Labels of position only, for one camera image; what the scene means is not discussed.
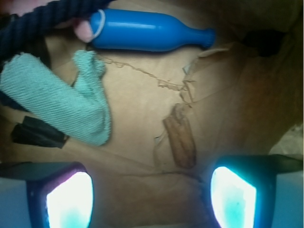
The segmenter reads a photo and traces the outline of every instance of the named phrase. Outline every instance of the blue plastic bottle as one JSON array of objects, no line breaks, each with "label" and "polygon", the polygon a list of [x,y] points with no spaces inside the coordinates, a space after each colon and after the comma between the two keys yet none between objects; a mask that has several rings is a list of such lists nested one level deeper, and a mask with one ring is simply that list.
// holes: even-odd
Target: blue plastic bottle
[{"label": "blue plastic bottle", "polygon": [[96,48],[141,51],[170,51],[186,44],[209,48],[215,40],[213,29],[185,26],[161,13],[105,9],[91,16]]}]

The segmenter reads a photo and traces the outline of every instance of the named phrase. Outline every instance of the green towel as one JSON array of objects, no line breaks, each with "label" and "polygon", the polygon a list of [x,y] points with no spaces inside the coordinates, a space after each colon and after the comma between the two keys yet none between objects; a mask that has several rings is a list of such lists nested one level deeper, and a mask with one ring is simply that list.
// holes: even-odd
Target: green towel
[{"label": "green towel", "polygon": [[92,145],[104,144],[111,131],[109,107],[100,81],[105,65],[93,51],[77,51],[74,87],[54,75],[30,54],[16,55],[0,76],[0,90],[68,136]]}]

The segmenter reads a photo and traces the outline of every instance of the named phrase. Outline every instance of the led light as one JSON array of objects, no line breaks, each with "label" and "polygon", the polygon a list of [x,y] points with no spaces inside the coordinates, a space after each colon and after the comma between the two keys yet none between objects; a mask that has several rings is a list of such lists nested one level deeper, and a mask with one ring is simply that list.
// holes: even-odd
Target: led light
[{"label": "led light", "polygon": [[93,184],[85,172],[77,172],[47,195],[50,228],[86,228],[93,207]]},{"label": "led light", "polygon": [[211,203],[222,228],[252,228],[257,189],[228,168],[214,170],[211,178]]}]

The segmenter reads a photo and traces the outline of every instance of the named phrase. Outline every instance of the crumpled paper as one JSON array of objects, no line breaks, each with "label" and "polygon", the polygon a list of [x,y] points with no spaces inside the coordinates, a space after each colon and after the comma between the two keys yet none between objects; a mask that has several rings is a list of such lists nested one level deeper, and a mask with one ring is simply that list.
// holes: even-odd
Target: crumpled paper
[{"label": "crumpled paper", "polygon": [[289,129],[269,154],[299,155],[303,158],[303,124]]},{"label": "crumpled paper", "polygon": [[[103,84],[113,119],[109,143],[94,147],[70,138],[62,150],[12,144],[14,123],[26,113],[1,107],[9,121],[0,119],[0,159],[82,162],[95,187],[92,228],[212,227],[202,189],[208,189],[215,160],[223,154],[268,154],[291,126],[303,122],[303,15],[298,3],[112,2],[111,8],[167,13],[194,28],[213,27],[216,44],[209,50],[182,47],[169,53],[99,50],[106,62]],[[247,20],[248,12],[255,16]],[[269,28],[288,32],[276,56],[259,57],[238,43],[248,30]],[[72,84],[77,72],[68,58],[84,45],[65,34],[47,40],[53,71]],[[162,124],[176,103],[184,106],[197,148],[197,165],[190,170],[175,165]]]}]

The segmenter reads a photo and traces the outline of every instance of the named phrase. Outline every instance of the knit fabric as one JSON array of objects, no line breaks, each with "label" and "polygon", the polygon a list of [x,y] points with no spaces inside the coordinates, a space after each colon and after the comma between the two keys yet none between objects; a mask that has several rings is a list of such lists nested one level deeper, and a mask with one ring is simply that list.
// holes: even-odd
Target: knit fabric
[{"label": "knit fabric", "polygon": [[88,17],[109,2],[111,0],[60,0],[35,8],[0,31],[0,60],[14,55],[25,43],[45,35],[61,22]]},{"label": "knit fabric", "polygon": [[92,145],[107,141],[111,117],[100,77],[104,63],[77,51],[79,75],[70,87],[31,54],[16,55],[0,76],[0,90],[59,131]]}]

